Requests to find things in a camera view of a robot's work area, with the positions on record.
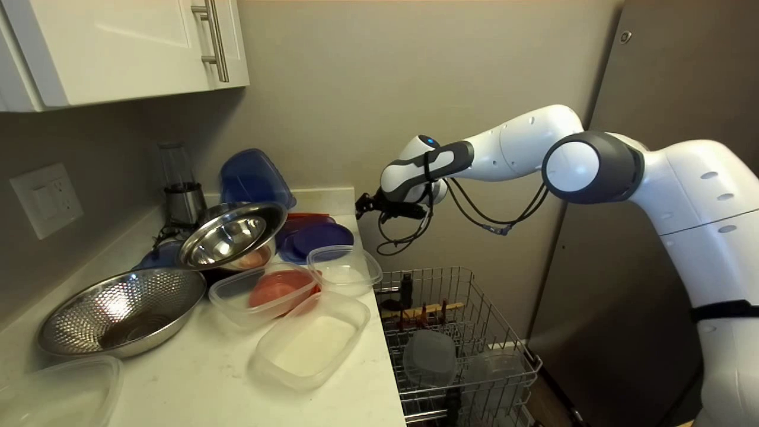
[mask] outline cabinet handle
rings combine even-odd
[[[210,22],[215,53],[205,55],[205,65],[215,65],[218,80],[230,84],[229,56],[224,55],[221,27],[217,14],[217,0],[205,0],[208,4],[194,4],[193,14],[202,22]]]

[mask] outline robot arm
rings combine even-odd
[[[585,132],[567,107],[546,107],[447,146],[410,139],[383,170],[378,195],[361,196],[356,208],[422,219],[421,206],[447,189],[439,177],[527,173],[541,173],[565,201],[630,200],[648,213],[697,317],[706,355],[697,424],[759,424],[759,181],[728,146],[690,139],[648,151],[627,135]]]

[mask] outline electrical outlet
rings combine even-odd
[[[11,186],[14,187],[39,240],[45,240],[83,215],[65,164],[17,175]]]

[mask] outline white wall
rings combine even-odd
[[[442,142],[563,103],[587,114],[623,0],[240,0],[253,67],[244,92],[171,100],[159,137],[193,145],[217,189],[221,164],[262,146],[292,187],[356,186],[375,193],[388,161],[415,135]],[[534,177],[472,182],[493,215],[517,215]],[[451,201],[429,234],[384,267],[466,266],[525,335],[561,203],[549,200],[511,237],[466,224]],[[378,244],[375,215],[364,240]]]
[[[0,114],[0,329],[155,206],[143,117]],[[11,177],[63,161],[83,219],[39,240]]]

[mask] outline dish rack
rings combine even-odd
[[[384,273],[375,286],[383,328],[409,424],[525,427],[525,403],[543,360],[517,339],[466,267]],[[403,372],[403,346],[419,329],[455,343],[458,372],[448,385],[415,385]]]

